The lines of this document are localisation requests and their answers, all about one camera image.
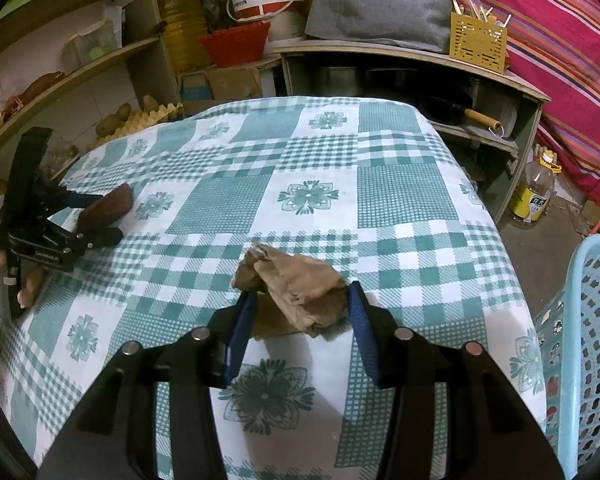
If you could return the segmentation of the yellow utensil caddy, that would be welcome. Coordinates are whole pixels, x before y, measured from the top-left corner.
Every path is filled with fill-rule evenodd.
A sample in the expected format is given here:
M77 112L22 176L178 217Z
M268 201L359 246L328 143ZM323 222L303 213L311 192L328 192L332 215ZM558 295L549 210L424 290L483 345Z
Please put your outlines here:
M451 58L503 75L507 66L505 23L478 1L451 2Z

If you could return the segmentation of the striped magenta curtain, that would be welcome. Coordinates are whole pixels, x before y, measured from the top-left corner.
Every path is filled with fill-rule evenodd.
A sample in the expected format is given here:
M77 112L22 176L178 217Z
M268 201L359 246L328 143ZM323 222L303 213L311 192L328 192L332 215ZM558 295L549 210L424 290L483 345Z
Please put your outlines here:
M510 68L550 97L540 137L600 206L600 2L474 1L506 24Z

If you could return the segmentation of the light blue laundry basket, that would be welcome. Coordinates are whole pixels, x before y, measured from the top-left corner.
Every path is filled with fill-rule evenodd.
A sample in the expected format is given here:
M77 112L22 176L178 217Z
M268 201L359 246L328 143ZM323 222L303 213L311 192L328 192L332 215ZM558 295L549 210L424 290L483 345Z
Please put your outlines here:
M547 440L567 479L600 479L600 234L576 248L564 286L534 327Z

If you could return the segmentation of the brown paper bag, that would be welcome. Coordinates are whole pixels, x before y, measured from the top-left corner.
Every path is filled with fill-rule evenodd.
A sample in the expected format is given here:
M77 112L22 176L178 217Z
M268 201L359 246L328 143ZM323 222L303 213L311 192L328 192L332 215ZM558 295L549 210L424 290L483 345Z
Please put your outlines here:
M347 307L347 282L327 262L254 244L238 263L232 286L257 294L253 338L304 333L335 325Z

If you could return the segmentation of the red plastic basin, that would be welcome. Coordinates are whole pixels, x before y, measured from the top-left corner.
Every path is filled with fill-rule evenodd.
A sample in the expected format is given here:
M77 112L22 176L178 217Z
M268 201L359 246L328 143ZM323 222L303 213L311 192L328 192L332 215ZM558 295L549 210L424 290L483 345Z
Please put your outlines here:
M262 58L270 27L269 22L253 22L216 30L199 42L216 67L244 65Z

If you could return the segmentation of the yellow egg carton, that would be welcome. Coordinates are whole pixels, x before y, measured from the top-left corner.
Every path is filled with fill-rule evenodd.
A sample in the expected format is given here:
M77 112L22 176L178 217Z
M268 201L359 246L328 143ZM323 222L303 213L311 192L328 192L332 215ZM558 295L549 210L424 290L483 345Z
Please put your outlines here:
M151 112L141 112L140 110L131 110L128 119L114 129L113 133L108 136L99 136L94 142L87 145L87 151L99 148L102 144L109 141L121 139L125 136L141 132L155 125L164 124L165 122L175 122L179 120L184 113L184 105L182 103L168 105L159 105L158 110Z

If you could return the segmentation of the grey cushion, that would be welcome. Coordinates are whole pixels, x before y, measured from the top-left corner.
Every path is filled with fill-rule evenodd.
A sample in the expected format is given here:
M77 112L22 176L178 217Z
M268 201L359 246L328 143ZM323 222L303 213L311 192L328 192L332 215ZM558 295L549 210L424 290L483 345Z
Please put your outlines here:
M452 0L312 0L306 36L447 54Z

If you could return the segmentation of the green checkered tablecloth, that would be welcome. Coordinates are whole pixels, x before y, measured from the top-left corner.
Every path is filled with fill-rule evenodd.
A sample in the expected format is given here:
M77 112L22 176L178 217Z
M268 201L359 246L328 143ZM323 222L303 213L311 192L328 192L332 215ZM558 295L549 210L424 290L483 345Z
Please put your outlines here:
M464 170L411 105L346 98L225 104L111 141L62 181L131 185L117 247L50 274L0 322L0 407L35 465L121 345L170 344L234 304L253 244L323 260L434 344L475 339L545 425L540 349L500 234ZM393 393L335 333L249 341L211 400L233 479L373 478Z

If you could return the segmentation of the cardboard box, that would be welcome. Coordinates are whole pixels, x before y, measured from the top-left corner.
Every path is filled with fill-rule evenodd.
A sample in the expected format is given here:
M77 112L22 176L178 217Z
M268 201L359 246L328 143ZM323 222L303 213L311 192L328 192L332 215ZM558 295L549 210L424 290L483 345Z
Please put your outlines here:
M243 100L262 98L259 71L255 68L209 67L180 78L182 101Z

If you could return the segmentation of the wooden wall shelving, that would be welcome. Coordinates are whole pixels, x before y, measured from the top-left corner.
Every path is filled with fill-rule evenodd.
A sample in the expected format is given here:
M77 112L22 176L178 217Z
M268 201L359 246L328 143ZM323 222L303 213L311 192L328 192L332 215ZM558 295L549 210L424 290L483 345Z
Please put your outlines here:
M84 151L120 105L178 102L157 0L33 0L0 19L0 113L56 73L60 81L0 123L0 179L27 128L50 128L53 142Z

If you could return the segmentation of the wooden handled pan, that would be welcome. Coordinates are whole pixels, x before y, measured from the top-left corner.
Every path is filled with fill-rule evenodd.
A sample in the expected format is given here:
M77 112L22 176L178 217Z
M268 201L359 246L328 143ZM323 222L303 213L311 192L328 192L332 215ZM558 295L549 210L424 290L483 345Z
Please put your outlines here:
M490 131L490 133L494 134L497 138L502 138L505 134L505 129L503 125L495 118L490 116L486 116L485 114L479 113L476 110L472 110L471 108L466 108L464 110L465 117L470 122L475 122L481 127L486 128L486 130Z

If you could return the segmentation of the cooking oil bottle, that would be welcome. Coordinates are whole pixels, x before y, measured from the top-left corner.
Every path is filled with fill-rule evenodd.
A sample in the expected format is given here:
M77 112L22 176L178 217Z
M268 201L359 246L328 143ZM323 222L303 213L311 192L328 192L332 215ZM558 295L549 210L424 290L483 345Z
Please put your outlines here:
M545 214L555 193L557 177L562 173L557 154L541 148L538 154L524 166L519 183L508 204L515 226L532 229Z

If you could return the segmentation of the low grey side shelf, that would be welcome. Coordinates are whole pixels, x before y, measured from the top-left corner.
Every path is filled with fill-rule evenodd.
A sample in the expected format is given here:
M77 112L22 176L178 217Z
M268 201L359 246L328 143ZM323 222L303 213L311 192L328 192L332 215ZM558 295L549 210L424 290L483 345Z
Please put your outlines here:
M447 54L382 44L304 40L275 52L291 96L381 98L416 107L477 182L495 222L506 221L550 102L545 92L512 72L501 75ZM466 108L497 119L504 136L470 122Z

